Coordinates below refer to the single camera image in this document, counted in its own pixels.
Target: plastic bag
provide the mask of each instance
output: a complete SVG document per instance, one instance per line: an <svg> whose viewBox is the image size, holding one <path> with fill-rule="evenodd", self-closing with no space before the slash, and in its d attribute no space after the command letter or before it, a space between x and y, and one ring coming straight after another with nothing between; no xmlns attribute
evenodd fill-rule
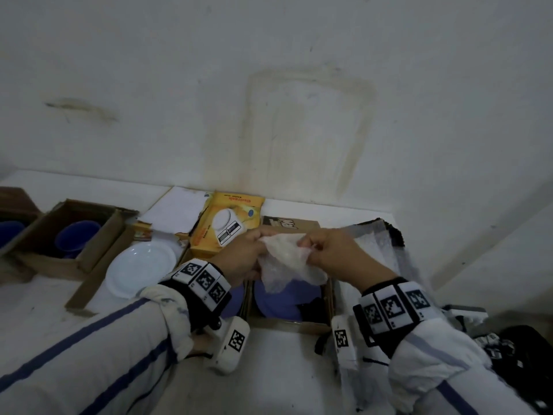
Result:
<svg viewBox="0 0 553 415"><path fill-rule="evenodd" d="M307 281L314 286L326 284L327 275L307 265L311 249L297 245L303 236L281 233L259 239L265 243L269 252L259 257L261 281L268 293L280 293L293 279Z"/></svg>

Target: purple plate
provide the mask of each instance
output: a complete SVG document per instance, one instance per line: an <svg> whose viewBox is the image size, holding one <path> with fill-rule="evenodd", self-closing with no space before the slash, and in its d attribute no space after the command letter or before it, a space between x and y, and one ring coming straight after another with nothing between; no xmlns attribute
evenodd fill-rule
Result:
<svg viewBox="0 0 553 415"><path fill-rule="evenodd" d="M231 301L228 302L221 312L223 319L231 318L239 313L242 301L244 300L244 284L232 288L230 293L232 294Z"/></svg>
<svg viewBox="0 0 553 415"><path fill-rule="evenodd" d="M310 303L321 297L321 287L294 280L280 293L269 294L263 283L256 281L253 293L255 303L265 317L301 321L297 305Z"/></svg>

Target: black wristband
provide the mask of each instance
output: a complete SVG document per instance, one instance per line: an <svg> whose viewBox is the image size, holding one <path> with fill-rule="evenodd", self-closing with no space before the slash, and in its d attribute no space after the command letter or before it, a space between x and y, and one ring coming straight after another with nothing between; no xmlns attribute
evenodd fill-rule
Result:
<svg viewBox="0 0 553 415"><path fill-rule="evenodd" d="M380 346L389 358L419 323L441 315L421 286L401 277L367 289L353 312L367 346Z"/></svg>
<svg viewBox="0 0 553 415"><path fill-rule="evenodd" d="M164 277L159 284L179 292L188 306L190 330L218 323L231 299L230 284L221 270L208 262L192 259Z"/></svg>

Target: blue cup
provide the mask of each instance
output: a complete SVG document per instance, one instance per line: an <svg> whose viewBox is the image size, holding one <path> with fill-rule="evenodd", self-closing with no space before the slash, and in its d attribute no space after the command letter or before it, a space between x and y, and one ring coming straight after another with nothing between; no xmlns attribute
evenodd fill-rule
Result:
<svg viewBox="0 0 553 415"><path fill-rule="evenodd" d="M101 225L95 221L83 220L68 225L58 233L54 240L56 247L66 253L66 257L74 258L76 252L82 251L87 242L100 230Z"/></svg>
<svg viewBox="0 0 553 415"><path fill-rule="evenodd" d="M21 233L23 229L25 229L25 225L20 221L0 222L0 249Z"/></svg>

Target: blue stripe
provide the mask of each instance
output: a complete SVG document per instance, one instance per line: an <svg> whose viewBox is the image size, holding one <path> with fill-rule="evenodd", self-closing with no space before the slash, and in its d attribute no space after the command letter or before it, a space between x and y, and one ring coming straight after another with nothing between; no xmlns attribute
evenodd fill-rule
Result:
<svg viewBox="0 0 553 415"><path fill-rule="evenodd" d="M173 347L169 347L169 349L167 350L167 364L165 365L165 368L163 369L163 372L162 372L162 375L159 376L157 382L151 387L150 390L148 390L147 392L145 393L142 393L140 396L138 396L135 401L130 405L130 407L128 408L127 410L127 413L129 413L132 408L135 407L135 405L140 402L142 399L146 399L148 396L151 395L151 393L154 391L154 389L156 388L156 386L159 384L159 382L161 382L163 376L165 375L165 372L167 370L169 370L171 368L171 366L173 364L176 363L176 352L173 351Z"/></svg>
<svg viewBox="0 0 553 415"><path fill-rule="evenodd" d="M409 335L405 336L405 341L409 342L411 345L418 348L425 354L430 355L431 357L434 357L437 360L442 361L443 363L449 364L450 366L461 367L465 370L468 370L470 368L468 364L466 364L464 361L461 361L444 351L434 348L423 338L415 335L412 332Z"/></svg>
<svg viewBox="0 0 553 415"><path fill-rule="evenodd" d="M28 378L36 370L43 367L49 361L52 361L55 357L60 355L66 349L82 341L84 338L86 338L87 336L90 336L97 330L100 330L101 328L105 328L107 325L115 322L117 319L121 319L123 316L133 312L134 310L136 310L137 308L139 308L140 306L142 306L144 303L147 303L147 302L148 300L144 298L137 300L131 303L130 305L128 305L127 307L123 307L122 309L107 315L105 318L97 320L88 326L85 326L84 328L75 332L74 334L62 339L57 344L52 345L52 347L42 352L41 354L37 355L33 359L27 361L20 368L15 370L13 373L6 374L0 377L0 393L4 392L15 382Z"/></svg>
<svg viewBox="0 0 553 415"><path fill-rule="evenodd" d="M171 337L167 336L152 349L147 356L142 358L138 363L130 368L124 375L114 381L111 386L104 390L93 403L81 412L81 415L95 415L104 409L114 398L129 387L129 385L144 371L148 369L150 364L155 363L160 355L171 348Z"/></svg>
<svg viewBox="0 0 553 415"><path fill-rule="evenodd" d="M478 415L478 412L447 381L441 382L436 389L461 415Z"/></svg>

